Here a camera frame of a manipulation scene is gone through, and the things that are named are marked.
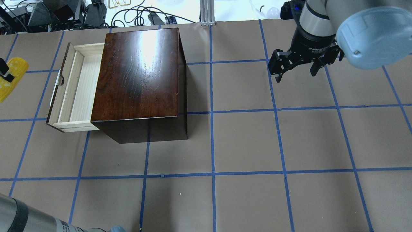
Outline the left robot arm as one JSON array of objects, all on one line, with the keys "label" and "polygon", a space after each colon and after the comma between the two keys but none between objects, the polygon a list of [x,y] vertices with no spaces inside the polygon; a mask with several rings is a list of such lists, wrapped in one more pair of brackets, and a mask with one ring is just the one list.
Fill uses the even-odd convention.
[{"label": "left robot arm", "polygon": [[[26,60],[1,59],[1,101],[5,100],[25,75]],[[83,229],[41,212],[24,202],[0,195],[0,229],[2,232],[103,232],[101,228]]]}]

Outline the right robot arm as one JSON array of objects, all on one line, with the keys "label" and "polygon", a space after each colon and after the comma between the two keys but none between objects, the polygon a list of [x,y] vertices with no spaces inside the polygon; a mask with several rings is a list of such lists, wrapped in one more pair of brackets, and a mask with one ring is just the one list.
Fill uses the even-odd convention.
[{"label": "right robot arm", "polygon": [[412,50],[410,0],[291,0],[280,18],[297,27],[290,48],[274,50],[269,60],[276,82],[303,64],[312,64],[312,76],[344,57],[358,69],[376,69]]}]

